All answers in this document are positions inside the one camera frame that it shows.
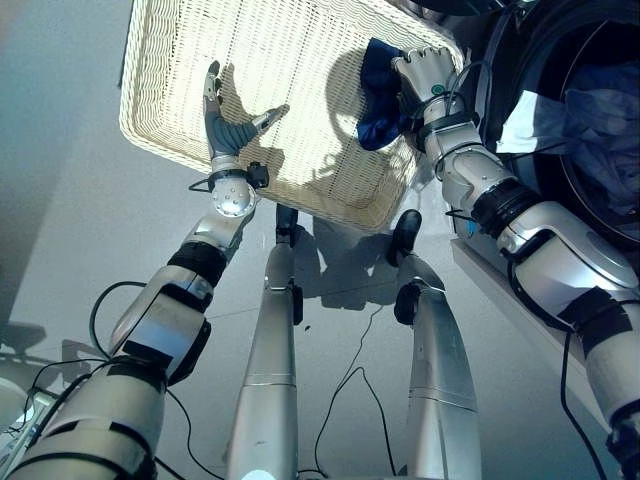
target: black band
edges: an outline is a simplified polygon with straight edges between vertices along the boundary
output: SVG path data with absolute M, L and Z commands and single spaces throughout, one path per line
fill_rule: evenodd
M 480 195 L 471 216 L 484 232 L 498 238 L 507 225 L 540 200 L 533 190 L 510 178 Z
M 619 333 L 631 331 L 627 312 L 600 287 L 593 287 L 580 295 L 558 317 L 573 325 L 582 340 L 585 358 L 596 345 Z
M 215 287 L 227 267 L 227 258 L 222 250 L 208 243 L 189 242 L 174 253 L 167 265 L 187 268 Z
M 441 130 L 443 128 L 452 127 L 454 125 L 460 125 L 462 123 L 467 123 L 472 121 L 471 115 L 469 112 L 462 111 L 458 113 L 454 113 L 453 115 L 447 115 L 446 117 L 439 118 L 434 120 L 433 122 L 429 122 L 424 125 L 420 130 L 418 130 L 418 134 L 416 136 L 416 144 L 420 151 L 424 153 L 424 142 L 431 133 Z
M 158 393 L 164 393 L 167 383 L 165 370 L 173 360 L 172 357 L 132 340 L 125 342 L 122 351 L 131 356 L 118 357 L 122 358 L 122 361 L 111 365 L 107 376 L 136 378 L 153 387 Z
M 122 435 L 129 437 L 131 440 L 140 445 L 140 447 L 146 452 L 147 455 L 153 457 L 153 452 L 151 451 L 151 447 L 149 446 L 147 440 L 133 428 L 127 427 L 126 425 L 123 425 L 121 423 L 111 422 L 111 425 L 109 425 L 109 430 L 121 433 Z
M 210 293 L 207 293 L 204 298 L 198 298 L 191 292 L 185 290 L 182 287 L 174 285 L 173 283 L 168 283 L 163 286 L 160 289 L 160 293 L 171 297 L 174 300 L 177 300 L 178 302 L 186 305 L 187 307 L 199 311 L 200 313 L 204 313 L 211 304 L 211 300 L 213 300 L 213 295 L 211 295 Z
M 127 478 L 133 479 L 134 477 L 129 474 L 124 468 L 118 465 L 111 460 L 107 460 L 102 457 L 98 457 L 96 455 L 90 455 L 88 453 L 76 453 L 76 452 L 58 452 L 58 453 L 45 453 L 43 455 L 38 455 L 37 457 L 32 457 L 27 460 L 24 460 L 18 464 L 18 466 L 13 470 L 13 473 L 17 472 L 19 469 L 26 467 L 27 465 L 31 465 L 32 463 L 40 462 L 42 460 L 56 460 L 56 459 L 73 459 L 73 460 L 84 460 L 86 462 L 97 463 L 98 465 L 102 465 L 103 467 L 107 467 L 109 470 L 113 470 L 118 474 L 118 478 Z

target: robotic arm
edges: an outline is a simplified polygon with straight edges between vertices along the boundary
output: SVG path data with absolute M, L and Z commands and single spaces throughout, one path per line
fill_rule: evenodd
M 213 289 L 253 217 L 255 188 L 268 184 L 266 167 L 244 170 L 238 153 L 287 111 L 282 106 L 242 125 L 227 122 L 220 112 L 219 68 L 217 62 L 209 68 L 203 94 L 212 164 L 209 211 L 124 313 L 109 361 L 80 379 L 81 388 L 33 438 L 12 480 L 155 478 L 166 388 L 193 371 L 211 332 L 203 314 Z
M 581 339 L 591 388 L 613 429 L 607 445 L 627 478 L 637 478 L 640 305 L 633 269 L 484 147 L 461 96 L 442 88 L 455 74 L 446 50 L 411 50 L 392 65 L 402 80 L 401 108 L 423 122 L 416 143 L 442 179 L 444 199 L 496 240 L 518 298 L 548 325 Z

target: blue towel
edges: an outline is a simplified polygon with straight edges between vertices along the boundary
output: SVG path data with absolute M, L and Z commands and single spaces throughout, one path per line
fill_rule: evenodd
M 365 150 L 389 145 L 411 128 L 411 118 L 401 113 L 398 105 L 400 76 L 391 67 L 391 59 L 401 55 L 401 50 L 377 38 L 369 40 L 360 69 L 360 85 L 367 105 L 357 126 L 358 140 Z

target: white wicker basket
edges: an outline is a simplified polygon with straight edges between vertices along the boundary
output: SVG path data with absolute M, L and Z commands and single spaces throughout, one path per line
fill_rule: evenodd
M 396 140 L 363 150 L 360 66 L 371 37 L 410 48 L 446 47 L 441 33 L 384 0 L 136 0 L 125 57 L 120 128 L 135 145 L 210 171 L 202 120 L 209 64 L 223 65 L 223 114 L 231 121 L 281 104 L 290 112 L 245 148 L 266 163 L 260 194 L 365 231 L 385 228 L 415 172 Z

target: washing machine door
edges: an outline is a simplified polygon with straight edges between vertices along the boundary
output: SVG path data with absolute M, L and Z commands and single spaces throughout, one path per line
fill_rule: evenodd
M 628 0 L 540 0 L 524 19 L 497 22 L 500 31 L 487 43 L 493 88 L 486 102 L 485 141 L 501 137 L 502 125 L 524 90 L 563 102 L 580 65 L 619 65 L 640 56 L 639 4 Z M 485 104 L 479 85 L 478 104 Z M 636 271 L 640 265 L 639 209 L 615 215 L 579 166 L 568 157 L 535 153 L 501 155 L 520 180 L 543 198 L 562 203 L 625 254 Z

